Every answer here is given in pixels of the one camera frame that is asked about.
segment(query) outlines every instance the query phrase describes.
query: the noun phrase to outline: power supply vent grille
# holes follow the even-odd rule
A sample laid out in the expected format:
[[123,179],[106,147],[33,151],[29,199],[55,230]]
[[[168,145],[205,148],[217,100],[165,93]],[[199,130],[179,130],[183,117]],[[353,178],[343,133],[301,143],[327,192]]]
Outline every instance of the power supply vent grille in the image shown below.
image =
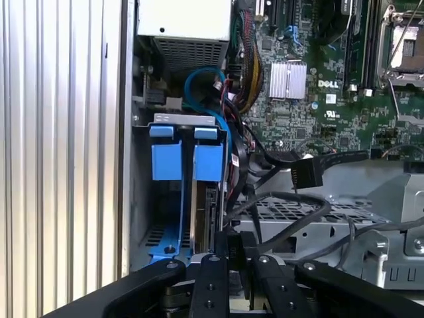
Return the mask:
[[227,52],[228,42],[202,42],[156,38],[171,72],[220,66]]

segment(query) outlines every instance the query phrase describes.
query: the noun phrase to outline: black mount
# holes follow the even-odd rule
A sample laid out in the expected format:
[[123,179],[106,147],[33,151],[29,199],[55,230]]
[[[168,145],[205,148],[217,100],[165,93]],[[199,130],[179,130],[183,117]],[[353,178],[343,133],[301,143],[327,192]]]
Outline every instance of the black mount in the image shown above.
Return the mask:
[[[424,317],[419,304],[326,264],[293,271],[259,254],[250,232],[216,235],[215,254],[197,264],[161,260],[45,318]],[[235,275],[249,313],[230,310]]]

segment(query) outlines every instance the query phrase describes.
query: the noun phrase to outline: cable bundle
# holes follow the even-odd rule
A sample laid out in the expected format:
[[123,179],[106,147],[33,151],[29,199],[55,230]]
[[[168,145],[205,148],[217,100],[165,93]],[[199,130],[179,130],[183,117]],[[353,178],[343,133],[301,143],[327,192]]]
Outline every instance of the cable bundle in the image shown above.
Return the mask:
[[246,113],[258,99],[264,83],[264,68],[256,41],[254,18],[249,10],[239,10],[233,27],[233,48],[240,44],[244,49],[242,58],[241,89],[234,98],[240,113]]

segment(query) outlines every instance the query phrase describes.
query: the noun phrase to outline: cpu socket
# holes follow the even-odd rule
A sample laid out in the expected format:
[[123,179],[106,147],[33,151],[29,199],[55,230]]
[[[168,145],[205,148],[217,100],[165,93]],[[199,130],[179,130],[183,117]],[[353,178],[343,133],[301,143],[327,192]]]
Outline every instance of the cpu socket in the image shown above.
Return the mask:
[[424,12],[396,12],[389,5],[382,21],[378,52],[381,88],[424,87]]

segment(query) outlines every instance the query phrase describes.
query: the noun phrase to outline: dell logo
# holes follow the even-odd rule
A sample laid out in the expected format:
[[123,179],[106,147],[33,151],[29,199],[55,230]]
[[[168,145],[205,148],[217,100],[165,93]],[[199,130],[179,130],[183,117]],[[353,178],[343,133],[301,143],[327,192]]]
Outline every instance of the dell logo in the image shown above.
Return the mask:
[[325,87],[325,88],[339,88],[339,85],[336,81],[318,81],[318,87]]

